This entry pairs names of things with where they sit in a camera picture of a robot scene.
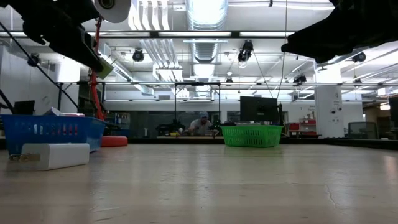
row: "wall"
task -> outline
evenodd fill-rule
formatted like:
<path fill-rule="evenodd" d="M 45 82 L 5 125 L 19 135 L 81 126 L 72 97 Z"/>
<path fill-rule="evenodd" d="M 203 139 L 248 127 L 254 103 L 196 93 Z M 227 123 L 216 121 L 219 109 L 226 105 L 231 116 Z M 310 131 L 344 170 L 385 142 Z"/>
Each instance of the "wall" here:
<path fill-rule="evenodd" d="M 110 111 L 173 111 L 172 101 L 105 101 L 105 107 Z M 283 103 L 283 111 L 288 112 L 289 122 L 299 122 L 300 118 L 315 109 L 315 102 Z M 221 121 L 226 119 L 226 111 L 239 111 L 238 101 L 221 102 Z M 218 111 L 218 102 L 191 103 L 177 102 L 177 111 Z M 344 127 L 348 128 L 349 122 L 363 121 L 362 103 L 343 103 Z"/>
<path fill-rule="evenodd" d="M 36 114 L 43 114 L 52 106 L 57 106 L 57 87 L 37 68 L 28 66 L 26 60 L 10 54 L 5 47 L 0 47 L 0 61 L 0 89 L 12 105 L 15 101 L 35 100 Z M 48 73 L 54 80 L 55 72 L 50 70 Z M 1 114 L 10 113 L 9 110 L 1 110 Z"/>

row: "laboratory room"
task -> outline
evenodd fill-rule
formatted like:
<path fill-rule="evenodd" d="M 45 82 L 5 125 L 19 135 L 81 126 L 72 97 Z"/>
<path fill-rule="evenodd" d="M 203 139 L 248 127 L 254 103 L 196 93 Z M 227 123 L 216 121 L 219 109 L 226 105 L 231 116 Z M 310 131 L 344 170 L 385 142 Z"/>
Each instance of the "laboratory room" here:
<path fill-rule="evenodd" d="M 367 2 L 0 1 L 0 223 L 398 223 Z"/>

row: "air duct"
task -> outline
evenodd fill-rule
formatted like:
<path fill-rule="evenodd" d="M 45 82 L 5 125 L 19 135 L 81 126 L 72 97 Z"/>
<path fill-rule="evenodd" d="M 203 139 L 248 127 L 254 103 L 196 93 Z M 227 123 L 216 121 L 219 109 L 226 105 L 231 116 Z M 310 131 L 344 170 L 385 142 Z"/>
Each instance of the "air duct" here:
<path fill-rule="evenodd" d="M 190 30 L 222 30 L 226 21 L 228 0 L 185 0 Z M 192 61 L 195 76 L 209 79 L 215 71 L 218 43 L 193 43 Z"/>

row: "ceiling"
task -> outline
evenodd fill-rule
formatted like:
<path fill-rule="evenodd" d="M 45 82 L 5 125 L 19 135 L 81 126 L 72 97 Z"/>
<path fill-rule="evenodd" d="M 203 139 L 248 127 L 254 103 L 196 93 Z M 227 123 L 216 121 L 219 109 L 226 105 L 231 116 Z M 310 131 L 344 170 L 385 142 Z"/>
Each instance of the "ceiling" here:
<path fill-rule="evenodd" d="M 247 0 L 229 0 L 228 15 L 224 30 L 263 30 L 263 31 L 298 31 L 311 24 L 314 24 L 326 18 L 330 10 L 303 10 L 291 7 L 282 7 L 285 1 L 274 0 L 274 7 L 267 7 L 268 1 L 247 1 Z M 172 30 L 187 30 L 186 11 L 184 1 L 169 0 L 169 25 Z M 305 6 L 305 7 L 333 7 L 328 0 L 288 0 L 288 6 Z M 8 29 L 21 31 L 22 20 L 20 15 L 13 11 L 10 7 L 1 9 L 0 20 Z M 95 30 L 95 22 L 88 21 L 83 24 L 87 31 Z M 131 30 L 126 21 L 119 24 L 104 22 L 101 31 L 124 31 Z M 284 39 L 254 39 L 254 55 L 247 64 L 246 68 L 238 68 L 236 63 L 236 53 L 242 47 L 244 39 L 223 39 L 228 43 L 220 44 L 219 54 L 217 56 L 214 77 L 212 82 L 225 82 L 227 72 L 232 72 L 232 79 L 237 82 L 263 82 L 264 77 L 267 82 L 279 82 L 283 77 L 283 81 L 292 81 L 292 78 L 305 74 L 308 82 L 314 82 L 314 64 L 312 59 L 301 57 L 293 54 L 283 54 L 280 46 L 285 43 Z M 31 47 L 36 51 L 42 51 L 50 60 L 57 62 L 59 55 L 49 51 L 48 47 L 37 47 L 33 41 L 27 39 L 20 40 L 27 48 Z M 133 62 L 132 54 L 135 48 L 142 48 L 139 39 L 104 39 L 103 43 L 108 44 L 112 54 L 117 58 L 127 70 L 134 75 L 135 81 L 153 82 L 152 75 L 153 61 L 145 54 L 143 62 Z M 183 69 L 184 79 L 192 79 L 192 58 L 188 44 L 183 43 L 183 39 L 174 39 L 174 48 L 178 57 L 178 61 Z M 361 76 L 376 72 L 383 68 L 396 64 L 395 58 L 398 56 L 398 43 L 388 43 L 382 46 L 367 49 L 364 53 L 367 56 L 365 62 L 356 63 L 355 68 L 353 62 L 342 61 L 339 63 L 341 67 L 341 77 L 343 81 L 351 82 L 354 75 Z M 398 78 L 398 74 L 394 69 L 376 75 L 366 82 L 383 82 L 384 80 L 392 80 Z M 113 74 L 107 78 L 107 81 L 122 81 L 117 75 Z M 223 88 L 236 88 L 237 86 L 224 86 Z M 113 89 L 125 90 L 126 87 L 113 86 Z M 295 89 L 293 87 L 284 87 L 286 89 Z M 368 88 L 369 92 L 376 90 L 376 87 Z"/>

